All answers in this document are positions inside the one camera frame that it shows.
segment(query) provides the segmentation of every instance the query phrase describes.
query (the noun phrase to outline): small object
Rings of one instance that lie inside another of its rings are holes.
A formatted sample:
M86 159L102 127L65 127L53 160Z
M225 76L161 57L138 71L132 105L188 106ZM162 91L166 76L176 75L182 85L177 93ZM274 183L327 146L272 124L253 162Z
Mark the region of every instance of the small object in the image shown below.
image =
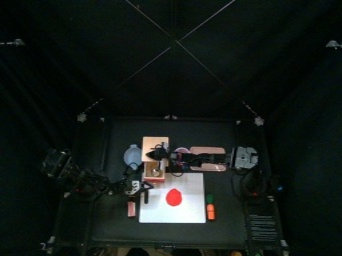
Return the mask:
M213 194L208 195L208 217L209 220L216 220L216 207Z
M254 119L254 123L257 124L257 126L262 126L264 125L264 123L265 123L265 120L262 119L262 117L256 117L256 119Z
M184 147L177 148L176 152L178 152L178 153L192 153L190 150L188 148L184 148Z
M158 169L153 170L153 176L158 177L161 175L161 171Z
M79 115L78 115L78 121L82 122L82 123L83 123L85 121L87 121L87 114L85 114L85 113L79 114Z
M230 253L230 256L242 256L242 253L240 251L233 251Z
M136 217L136 202L133 200L127 202L127 207L129 207L127 216Z
M125 163L130 165L134 170L138 169L140 165L142 164L142 149L138 148L137 144L133 144L126 150L123 160Z

